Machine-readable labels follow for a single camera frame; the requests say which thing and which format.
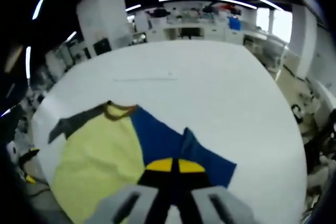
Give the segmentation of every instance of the table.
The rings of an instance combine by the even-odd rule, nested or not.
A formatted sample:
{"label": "table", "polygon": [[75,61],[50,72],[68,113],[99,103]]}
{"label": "table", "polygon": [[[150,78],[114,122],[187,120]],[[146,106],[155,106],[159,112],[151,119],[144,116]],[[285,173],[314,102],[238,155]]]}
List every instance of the table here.
{"label": "table", "polygon": [[139,104],[181,134],[189,127],[206,148],[237,164],[228,190],[250,205],[257,220],[299,223],[307,181],[299,128],[276,83],[245,47],[153,42],[73,67],[32,119],[47,181],[66,142],[48,145],[50,130],[60,118],[107,100]]}

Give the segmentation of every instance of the white table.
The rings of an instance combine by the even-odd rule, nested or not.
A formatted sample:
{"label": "white table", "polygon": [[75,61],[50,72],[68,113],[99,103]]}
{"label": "white table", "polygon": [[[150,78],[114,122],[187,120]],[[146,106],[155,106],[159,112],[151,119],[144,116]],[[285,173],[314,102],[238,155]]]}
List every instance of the white table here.
{"label": "white table", "polygon": [[250,205],[257,220],[299,223],[307,178],[299,128],[272,77],[243,46],[153,42],[72,68],[33,117],[49,182],[66,142],[48,146],[50,130],[60,118],[107,100],[137,103],[181,134],[189,127],[205,147],[237,164],[228,190]]}

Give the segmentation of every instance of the garment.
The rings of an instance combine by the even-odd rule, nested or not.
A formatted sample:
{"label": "garment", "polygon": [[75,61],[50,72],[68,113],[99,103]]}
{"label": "garment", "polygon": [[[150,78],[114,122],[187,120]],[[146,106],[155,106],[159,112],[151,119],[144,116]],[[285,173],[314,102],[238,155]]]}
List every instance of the garment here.
{"label": "garment", "polygon": [[[145,167],[158,159],[190,159],[206,172],[209,169],[214,185],[225,187],[236,166],[203,148],[190,130],[180,135],[137,105],[108,102],[61,119],[50,132],[49,143],[60,134],[67,144],[51,189],[74,223],[90,217],[102,198],[136,184]],[[221,169],[220,179],[215,167]]]}

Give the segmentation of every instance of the window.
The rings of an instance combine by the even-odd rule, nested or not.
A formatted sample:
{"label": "window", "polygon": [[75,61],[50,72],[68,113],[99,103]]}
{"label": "window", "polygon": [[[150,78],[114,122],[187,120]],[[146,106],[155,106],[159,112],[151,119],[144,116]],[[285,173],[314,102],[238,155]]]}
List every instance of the window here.
{"label": "window", "polygon": [[274,10],[272,34],[285,42],[290,41],[292,33],[292,13],[284,10]]}
{"label": "window", "polygon": [[258,8],[257,9],[257,26],[260,26],[262,30],[268,31],[269,24],[269,9]]}

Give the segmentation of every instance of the t-shirt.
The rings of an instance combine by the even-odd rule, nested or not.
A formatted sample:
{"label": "t-shirt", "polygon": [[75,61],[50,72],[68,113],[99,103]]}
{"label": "t-shirt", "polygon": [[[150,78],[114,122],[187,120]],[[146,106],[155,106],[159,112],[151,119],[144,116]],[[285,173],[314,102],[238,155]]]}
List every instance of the t-shirt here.
{"label": "t-shirt", "polygon": [[191,160],[205,168],[213,185],[224,187],[236,167],[204,148],[189,129],[180,135],[138,105],[108,102],[61,119],[49,143],[60,134],[67,144],[51,189],[74,223],[90,217],[102,198],[136,184],[153,161]]}

